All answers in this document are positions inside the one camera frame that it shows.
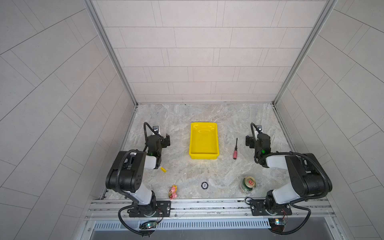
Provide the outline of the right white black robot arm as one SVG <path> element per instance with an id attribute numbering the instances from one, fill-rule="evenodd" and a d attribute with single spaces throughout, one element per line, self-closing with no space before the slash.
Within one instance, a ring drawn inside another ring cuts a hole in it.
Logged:
<path id="1" fill-rule="evenodd" d="M 246 146 L 255 150 L 254 161 L 264 168 L 287 170 L 290 181 L 267 192 L 263 208 L 269 215 L 283 213 L 284 207 L 311 199 L 326 197 L 333 185 L 314 154 L 275 152 L 271 150 L 271 137 L 262 126 L 251 123 L 252 136 L 246 136 Z"/>

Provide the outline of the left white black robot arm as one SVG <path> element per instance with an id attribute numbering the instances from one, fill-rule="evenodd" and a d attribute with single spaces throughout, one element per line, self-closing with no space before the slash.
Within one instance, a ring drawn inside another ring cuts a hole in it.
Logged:
<path id="1" fill-rule="evenodd" d="M 143 151 L 120 151 L 107 174 L 105 185 L 133 201 L 128 209 L 130 217 L 152 217 L 157 212 L 157 200 L 153 191 L 143 183 L 144 170 L 159 169 L 162 150 L 171 145 L 170 136 L 160 134 L 159 126 L 144 123 L 145 148 Z"/>

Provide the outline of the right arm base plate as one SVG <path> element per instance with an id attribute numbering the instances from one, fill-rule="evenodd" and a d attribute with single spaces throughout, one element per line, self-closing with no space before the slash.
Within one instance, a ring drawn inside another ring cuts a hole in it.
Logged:
<path id="1" fill-rule="evenodd" d="M 252 199 L 247 198 L 245 200 L 251 208 L 253 216 L 290 216 L 292 210 L 290 205 L 279 205 L 274 202 L 273 199 Z"/>

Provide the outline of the pink handled screwdriver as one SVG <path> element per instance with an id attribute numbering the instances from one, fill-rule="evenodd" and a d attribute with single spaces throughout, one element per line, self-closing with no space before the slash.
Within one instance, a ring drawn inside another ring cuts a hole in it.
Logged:
<path id="1" fill-rule="evenodd" d="M 233 153 L 233 159 L 236 160 L 238 157 L 238 138 L 236 138 L 236 145 Z"/>

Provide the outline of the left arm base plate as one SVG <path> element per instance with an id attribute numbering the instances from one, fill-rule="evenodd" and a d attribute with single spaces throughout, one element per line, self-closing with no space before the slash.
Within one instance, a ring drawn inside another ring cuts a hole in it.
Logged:
<path id="1" fill-rule="evenodd" d="M 156 201 L 149 205 L 136 205 L 127 210 L 130 218 L 161 218 L 169 217 L 171 201 Z"/>

